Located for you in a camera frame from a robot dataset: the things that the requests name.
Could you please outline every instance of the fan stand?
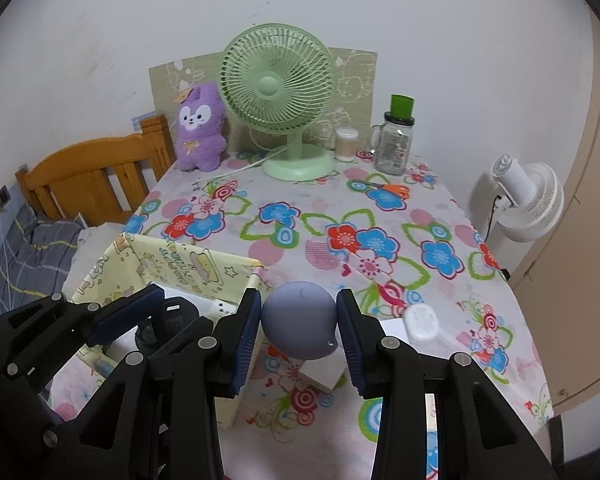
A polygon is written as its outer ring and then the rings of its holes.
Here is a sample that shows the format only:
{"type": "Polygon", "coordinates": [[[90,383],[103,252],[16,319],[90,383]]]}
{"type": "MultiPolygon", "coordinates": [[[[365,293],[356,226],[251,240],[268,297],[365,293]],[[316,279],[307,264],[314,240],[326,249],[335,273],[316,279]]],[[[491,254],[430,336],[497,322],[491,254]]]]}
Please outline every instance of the fan stand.
{"type": "Polygon", "coordinates": [[[263,171],[279,180],[302,182],[328,175],[335,168],[333,154],[315,144],[303,144],[302,132],[286,137],[286,150],[262,163],[263,171]]]}

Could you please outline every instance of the stuffed animal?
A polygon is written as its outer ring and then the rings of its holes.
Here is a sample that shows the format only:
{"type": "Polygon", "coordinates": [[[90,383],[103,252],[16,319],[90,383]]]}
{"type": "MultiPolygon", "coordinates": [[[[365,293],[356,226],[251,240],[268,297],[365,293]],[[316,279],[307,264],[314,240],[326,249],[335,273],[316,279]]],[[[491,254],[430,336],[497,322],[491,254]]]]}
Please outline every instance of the stuffed animal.
{"type": "Polygon", "coordinates": [[[182,171],[213,171],[220,166],[220,155],[226,148],[222,136],[224,115],[224,103],[215,82],[194,86],[181,102],[176,153],[182,171]]]}

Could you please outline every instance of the brown door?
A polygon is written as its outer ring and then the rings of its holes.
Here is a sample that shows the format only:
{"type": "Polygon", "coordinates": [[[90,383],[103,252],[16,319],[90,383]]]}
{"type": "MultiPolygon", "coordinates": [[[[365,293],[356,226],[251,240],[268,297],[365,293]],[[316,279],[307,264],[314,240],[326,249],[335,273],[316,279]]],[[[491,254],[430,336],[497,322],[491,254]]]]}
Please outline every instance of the brown door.
{"type": "Polygon", "coordinates": [[[556,411],[600,391],[600,125],[575,199],[514,292],[556,411]]]}

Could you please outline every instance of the fan base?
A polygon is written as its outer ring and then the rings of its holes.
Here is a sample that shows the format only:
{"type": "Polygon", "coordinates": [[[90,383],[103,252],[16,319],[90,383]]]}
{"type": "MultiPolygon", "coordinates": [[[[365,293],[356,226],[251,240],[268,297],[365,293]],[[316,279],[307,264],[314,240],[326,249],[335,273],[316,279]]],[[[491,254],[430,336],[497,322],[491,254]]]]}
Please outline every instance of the fan base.
{"type": "Polygon", "coordinates": [[[269,176],[293,182],[315,180],[331,173],[334,168],[333,154],[315,144],[303,144],[302,155],[296,160],[289,160],[287,152],[282,152],[262,163],[262,169],[269,176]]]}

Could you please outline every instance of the plush toy eye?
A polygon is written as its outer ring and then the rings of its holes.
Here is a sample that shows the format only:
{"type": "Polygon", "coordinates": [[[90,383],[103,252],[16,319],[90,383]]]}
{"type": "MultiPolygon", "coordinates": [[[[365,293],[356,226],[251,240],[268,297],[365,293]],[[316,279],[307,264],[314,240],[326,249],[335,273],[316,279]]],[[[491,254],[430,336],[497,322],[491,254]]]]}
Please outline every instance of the plush toy eye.
{"type": "Polygon", "coordinates": [[[200,105],[196,110],[196,118],[200,124],[206,123],[211,118],[211,108],[208,105],[200,105]]]}
{"type": "Polygon", "coordinates": [[[180,109],[180,124],[182,124],[184,126],[184,123],[187,122],[187,119],[189,119],[190,114],[191,114],[191,108],[189,108],[188,106],[183,106],[180,109]]]}

